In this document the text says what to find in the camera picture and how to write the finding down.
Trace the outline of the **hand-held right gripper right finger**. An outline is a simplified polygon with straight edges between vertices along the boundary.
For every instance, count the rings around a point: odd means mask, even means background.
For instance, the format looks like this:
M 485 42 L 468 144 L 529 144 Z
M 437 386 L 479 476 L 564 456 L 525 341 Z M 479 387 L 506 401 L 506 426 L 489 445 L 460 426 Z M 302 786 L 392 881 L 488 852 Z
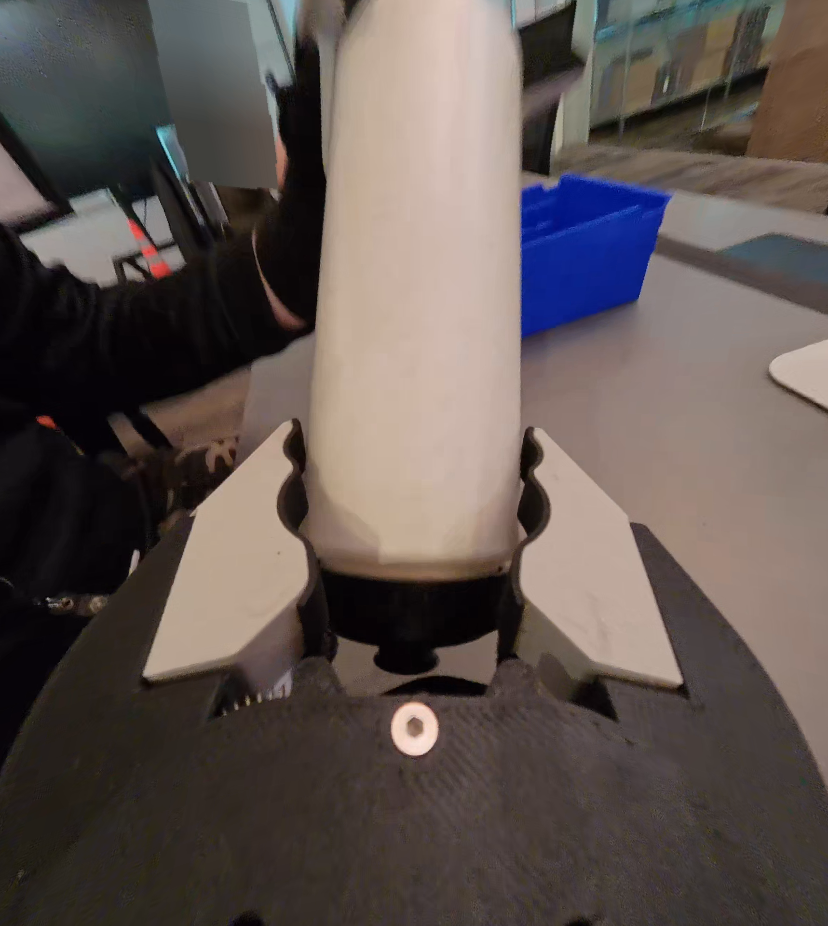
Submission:
M 542 429 L 521 450 L 525 533 L 509 592 L 508 654 L 547 656 L 571 681 L 668 691 L 684 679 L 625 511 Z

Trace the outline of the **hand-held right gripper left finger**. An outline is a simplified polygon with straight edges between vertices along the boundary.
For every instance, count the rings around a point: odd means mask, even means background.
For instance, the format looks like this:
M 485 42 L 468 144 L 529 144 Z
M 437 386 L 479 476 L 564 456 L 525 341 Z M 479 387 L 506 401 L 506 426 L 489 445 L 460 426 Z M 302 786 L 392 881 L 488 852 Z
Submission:
M 281 684 L 304 654 L 312 589 L 304 434 L 288 421 L 201 503 L 144 663 L 150 683 L 213 670 Z

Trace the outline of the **blue plastic bin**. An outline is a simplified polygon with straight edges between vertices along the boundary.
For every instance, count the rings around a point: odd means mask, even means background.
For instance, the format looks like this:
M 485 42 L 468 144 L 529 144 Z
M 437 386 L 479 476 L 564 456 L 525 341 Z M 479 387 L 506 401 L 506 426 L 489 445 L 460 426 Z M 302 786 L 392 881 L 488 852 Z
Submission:
M 524 338 L 638 300 L 667 191 L 566 174 L 521 194 Z

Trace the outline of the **white roll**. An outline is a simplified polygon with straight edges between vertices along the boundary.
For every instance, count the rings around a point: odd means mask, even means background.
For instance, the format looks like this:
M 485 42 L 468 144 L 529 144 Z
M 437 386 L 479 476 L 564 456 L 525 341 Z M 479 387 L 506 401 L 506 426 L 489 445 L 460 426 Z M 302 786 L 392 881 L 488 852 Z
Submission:
M 304 532 L 338 635 L 428 651 L 492 628 L 517 543 L 521 52 L 504 2 L 324 7 Z

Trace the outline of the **person's left forearm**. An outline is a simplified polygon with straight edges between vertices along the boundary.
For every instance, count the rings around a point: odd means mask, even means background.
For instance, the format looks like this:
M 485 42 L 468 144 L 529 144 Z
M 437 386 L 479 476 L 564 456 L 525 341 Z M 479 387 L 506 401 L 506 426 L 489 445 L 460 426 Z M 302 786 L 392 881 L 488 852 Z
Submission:
M 320 238 L 282 203 L 177 272 L 104 287 L 0 223 L 0 373 L 51 418 L 50 401 L 110 415 L 196 391 L 314 329 Z

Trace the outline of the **person's left hand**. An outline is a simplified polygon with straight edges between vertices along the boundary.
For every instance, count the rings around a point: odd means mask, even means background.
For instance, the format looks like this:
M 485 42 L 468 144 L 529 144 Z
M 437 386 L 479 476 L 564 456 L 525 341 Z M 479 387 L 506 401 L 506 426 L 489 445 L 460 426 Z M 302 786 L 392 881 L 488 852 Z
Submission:
M 320 58 L 299 38 L 294 79 L 276 93 L 279 198 L 255 229 L 253 246 L 278 349 L 315 328 L 326 177 L 322 157 Z

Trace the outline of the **person's camouflage pants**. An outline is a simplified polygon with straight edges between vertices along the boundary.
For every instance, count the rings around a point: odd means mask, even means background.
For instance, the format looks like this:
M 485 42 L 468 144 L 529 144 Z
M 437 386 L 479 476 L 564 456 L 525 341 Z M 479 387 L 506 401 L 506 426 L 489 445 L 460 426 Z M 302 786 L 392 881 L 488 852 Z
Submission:
M 121 471 L 135 488 L 154 527 L 194 511 L 233 472 L 240 448 L 238 435 L 206 444 L 153 449 Z

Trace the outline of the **orange traffic cone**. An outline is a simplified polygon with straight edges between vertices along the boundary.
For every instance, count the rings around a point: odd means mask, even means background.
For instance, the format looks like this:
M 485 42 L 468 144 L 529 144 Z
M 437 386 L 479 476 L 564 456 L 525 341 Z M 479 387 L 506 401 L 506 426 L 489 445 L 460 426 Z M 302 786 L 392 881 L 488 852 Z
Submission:
M 112 260 L 118 282 L 124 284 L 129 281 L 128 269 L 137 272 L 145 280 L 165 279 L 170 276 L 173 270 L 166 262 L 164 254 L 175 247 L 175 242 L 169 240 L 162 245 L 158 244 L 138 216 L 128 194 L 120 187 L 110 188 L 109 193 L 128 223 L 135 247 L 129 254 Z

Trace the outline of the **large black monitor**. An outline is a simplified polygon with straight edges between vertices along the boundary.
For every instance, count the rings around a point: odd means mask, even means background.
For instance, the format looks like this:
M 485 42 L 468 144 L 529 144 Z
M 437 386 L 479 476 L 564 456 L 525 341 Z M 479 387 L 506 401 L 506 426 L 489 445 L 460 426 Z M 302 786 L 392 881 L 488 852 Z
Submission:
M 172 121 L 145 1 L 0 1 L 0 112 L 67 197 L 154 194 Z

